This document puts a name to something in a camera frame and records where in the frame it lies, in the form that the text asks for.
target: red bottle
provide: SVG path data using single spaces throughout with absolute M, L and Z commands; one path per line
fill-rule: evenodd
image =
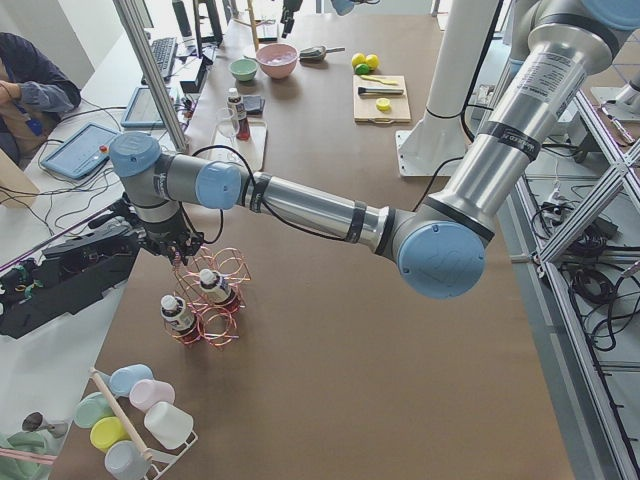
M 235 110 L 238 116 L 240 130 L 238 130 L 236 138 L 238 140 L 249 140 L 249 138 L 251 138 L 251 132 L 249 131 L 249 119 L 247 118 L 247 111 L 244 108 L 244 102 L 242 101 L 242 97 L 238 93 L 237 88 L 229 89 L 227 105 L 230 109 Z

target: tablet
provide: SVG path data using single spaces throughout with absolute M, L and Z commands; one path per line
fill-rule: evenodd
M 167 88 L 167 93 L 175 104 L 175 95 Z M 136 87 L 129 100 L 120 125 L 126 128 L 160 128 L 164 122 L 158 113 L 156 103 L 153 101 L 149 87 Z
M 120 132 L 87 123 L 42 160 L 41 165 L 65 177 L 82 178 L 107 161 L 108 146 L 118 135 Z

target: blue joint cap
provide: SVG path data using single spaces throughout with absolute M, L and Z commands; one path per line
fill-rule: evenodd
M 589 13 L 609 28 L 628 32 L 640 28 L 638 0 L 581 0 Z
M 453 222 L 430 223 L 400 246 L 398 268 L 418 293 L 432 298 L 456 297 L 480 279 L 484 247 L 468 228 Z
M 196 177 L 196 197 L 207 208 L 230 209 L 238 201 L 241 187 L 240 169 L 230 163 L 207 163 Z
M 340 16 L 346 15 L 353 10 L 355 3 L 352 0 L 331 0 L 331 5 Z
M 109 157 L 119 177 L 132 177 L 153 166 L 160 158 L 158 141 L 142 132 L 118 135 L 109 145 Z
M 512 76 L 516 76 L 516 74 L 520 71 L 520 67 L 524 62 L 522 60 L 514 60 L 513 58 L 509 59 L 509 74 Z

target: bottle cap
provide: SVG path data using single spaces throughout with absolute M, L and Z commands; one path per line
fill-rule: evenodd
M 211 285 L 215 283 L 217 278 L 218 278 L 218 274 L 212 272 L 208 268 L 203 268 L 202 270 L 200 270 L 200 282 L 202 282 L 205 285 Z
M 178 309 L 180 304 L 173 295 L 165 295 L 162 297 L 162 300 L 160 300 L 160 306 L 167 312 L 173 312 Z

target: scoop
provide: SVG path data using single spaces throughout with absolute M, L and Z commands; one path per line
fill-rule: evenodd
M 323 45 L 319 45 L 317 47 L 309 47 L 304 50 L 300 50 L 300 61 L 301 62 L 321 62 L 324 60 L 324 57 L 327 56 L 327 53 L 333 52 L 344 52 L 344 47 L 335 47 L 335 48 L 327 48 Z

